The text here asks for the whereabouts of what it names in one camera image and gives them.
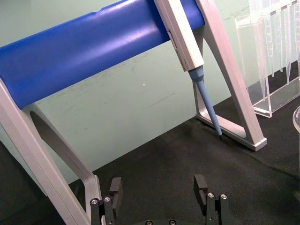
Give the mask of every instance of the blue pipette tip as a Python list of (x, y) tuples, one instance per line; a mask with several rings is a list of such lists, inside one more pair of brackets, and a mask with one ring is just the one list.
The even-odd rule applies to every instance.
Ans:
[(204, 77), (204, 71), (203, 71), (203, 66), (200, 66), (196, 69), (190, 70), (189, 71), (189, 75), (192, 78), (192, 80), (196, 83), (198, 90), (202, 96), (203, 102), (206, 106), (207, 112), (210, 116), (211, 122), (215, 128), (215, 130), (217, 131), (217, 134), (219, 136), (222, 135), (222, 130), (221, 127), (219, 125), (216, 113), (214, 111), (214, 108), (212, 106), (212, 103), (210, 101), (208, 92), (205, 88), (204, 82), (203, 82), (203, 77)]

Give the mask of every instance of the bolt head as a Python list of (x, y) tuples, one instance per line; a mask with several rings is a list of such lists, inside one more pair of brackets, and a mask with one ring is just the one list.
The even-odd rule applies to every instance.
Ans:
[(226, 199), (226, 198), (227, 198), (227, 195), (222, 194), (222, 195), (221, 195), (221, 198)]
[(170, 220), (169, 224), (170, 225), (176, 225), (176, 221), (175, 220)]
[(92, 202), (91, 202), (93, 205), (96, 205), (98, 203), (98, 200), (97, 199), (93, 199)]
[(111, 200), (110, 197), (106, 197), (106, 198), (104, 199), (105, 202), (109, 202), (110, 200)]

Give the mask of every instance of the gray metal frame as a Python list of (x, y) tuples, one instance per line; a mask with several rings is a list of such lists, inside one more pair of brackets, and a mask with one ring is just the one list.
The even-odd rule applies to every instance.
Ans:
[[(248, 148), (257, 151), (267, 144), (267, 139), (263, 136), (259, 126), (239, 66), (223, 26), (223, 21), (214, 1), (196, 0), (196, 2), (205, 20), (205, 26), (194, 32), (199, 49), (203, 55), (203, 40), (205, 39), (225, 78), (243, 125), (241, 127), (217, 116), (222, 131)], [(196, 117), (212, 126), (212, 122), (195, 83), (193, 86), (197, 110)]]
[[(90, 225), (90, 200), (101, 199), (99, 180), (46, 116), (30, 105), (20, 110), (0, 79), (0, 123), (67, 225)], [(86, 212), (53, 161), (46, 142), (83, 181)]]

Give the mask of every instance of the clear plastic box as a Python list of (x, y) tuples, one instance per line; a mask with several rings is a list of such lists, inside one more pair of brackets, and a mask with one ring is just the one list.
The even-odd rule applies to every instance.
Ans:
[[(252, 105), (257, 114), (269, 118), (300, 95), (299, 73), (287, 76), (286, 69), (282, 70), (282, 67), (290, 67), (291, 59), (298, 59), (299, 48), (296, 47), (295, 5), (289, 8), (290, 27), (285, 23), (287, 11), (287, 7), (280, 10), (272, 7), (267, 13), (263, 11), (263, 15), (248, 14), (235, 18), (242, 71)], [(276, 79), (284, 80), (280, 87), (280, 82), (276, 82), (276, 87), (272, 86)]]

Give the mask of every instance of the black fabric surface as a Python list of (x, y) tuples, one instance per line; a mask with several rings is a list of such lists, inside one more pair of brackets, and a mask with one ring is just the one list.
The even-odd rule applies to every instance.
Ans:
[[(268, 145), (258, 152), (228, 137), (220, 141), (210, 127), (190, 119), (99, 168), (95, 174), (102, 195), (108, 194), (113, 177), (122, 178), (123, 199), (117, 224), (171, 218), (204, 224), (193, 192), (193, 175), (198, 173), (204, 175), (214, 194), (229, 196), (232, 224), (299, 225), (300, 203), (295, 196), (300, 189), (299, 146), (292, 122), (299, 105), (298, 98), (271, 119), (258, 116), (268, 138)], [(230, 98), (218, 104), (216, 111), (238, 122)], [(64, 224), (20, 165), (3, 146), (0, 149), (1, 165), (6, 164), (0, 173), (0, 224)], [(82, 183), (76, 181), (71, 187), (83, 203)], [(22, 204), (14, 208), (20, 197)]]

